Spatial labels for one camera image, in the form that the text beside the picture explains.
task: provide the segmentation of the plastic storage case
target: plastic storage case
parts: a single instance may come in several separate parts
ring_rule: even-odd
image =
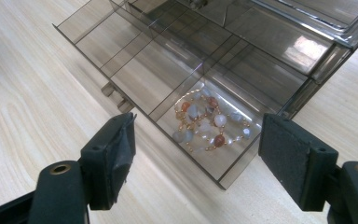
[[[190,130],[174,142],[227,189],[258,150],[264,113],[291,118],[358,47],[358,0],[190,4],[91,0],[56,28],[168,137]],[[194,97],[205,88],[218,112],[246,121],[214,127],[217,110],[204,116],[207,98]],[[201,120],[177,118],[184,101]],[[212,126],[200,134],[202,122]]]

